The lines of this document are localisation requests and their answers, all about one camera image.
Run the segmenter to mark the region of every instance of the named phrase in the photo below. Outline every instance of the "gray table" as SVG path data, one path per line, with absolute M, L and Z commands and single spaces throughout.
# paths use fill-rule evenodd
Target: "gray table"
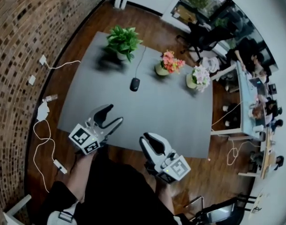
M 161 53 L 139 45 L 131 64 L 119 62 L 104 51 L 107 34 L 97 32 L 70 85 L 61 111 L 58 129 L 71 132 L 83 123 L 91 110 L 113 104 L 107 122 L 123 117 L 123 124 L 108 143 L 141 150 L 144 132 L 165 137 L 185 157 L 206 158 L 212 122 L 212 84 L 204 93 L 186 87 L 185 76 L 192 68 L 185 65 L 181 74 L 159 77 L 154 71 Z M 135 69 L 141 80 L 139 90 L 129 89 Z

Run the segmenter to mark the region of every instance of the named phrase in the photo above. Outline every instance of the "green leafy plant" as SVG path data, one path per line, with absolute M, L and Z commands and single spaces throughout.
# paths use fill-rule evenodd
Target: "green leafy plant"
M 137 45 L 142 43 L 138 39 L 135 28 L 122 28 L 116 25 L 111 29 L 111 34 L 107 36 L 108 48 L 126 55 L 128 61 L 134 58 L 132 51 L 137 49 Z

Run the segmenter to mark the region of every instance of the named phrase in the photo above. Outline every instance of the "black pants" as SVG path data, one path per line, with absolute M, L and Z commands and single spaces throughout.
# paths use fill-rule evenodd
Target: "black pants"
M 63 183 L 55 182 L 35 224 L 46 224 L 52 211 L 69 208 L 75 201 Z M 78 225 L 176 224 L 141 173 L 100 155 L 92 162 L 85 201 L 78 203 L 74 217 Z

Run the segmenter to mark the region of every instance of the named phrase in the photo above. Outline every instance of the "plug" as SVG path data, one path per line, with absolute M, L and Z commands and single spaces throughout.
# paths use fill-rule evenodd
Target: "plug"
M 66 174 L 66 173 L 67 173 L 67 169 L 66 169 L 58 160 L 54 160 L 53 163 L 58 167 L 58 169 L 59 169 L 63 174 Z
M 46 57 L 44 55 L 42 55 L 39 62 L 41 63 L 42 66 L 44 66 L 44 64 L 46 63 Z

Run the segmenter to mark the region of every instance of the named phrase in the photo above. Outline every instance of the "red and pink flowers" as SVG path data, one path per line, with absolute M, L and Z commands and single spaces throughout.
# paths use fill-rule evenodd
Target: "red and pink flowers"
M 163 61 L 161 62 L 162 68 L 166 69 L 169 73 L 177 71 L 180 72 L 180 68 L 185 65 L 184 60 L 174 58 L 174 52 L 167 50 L 163 53 Z

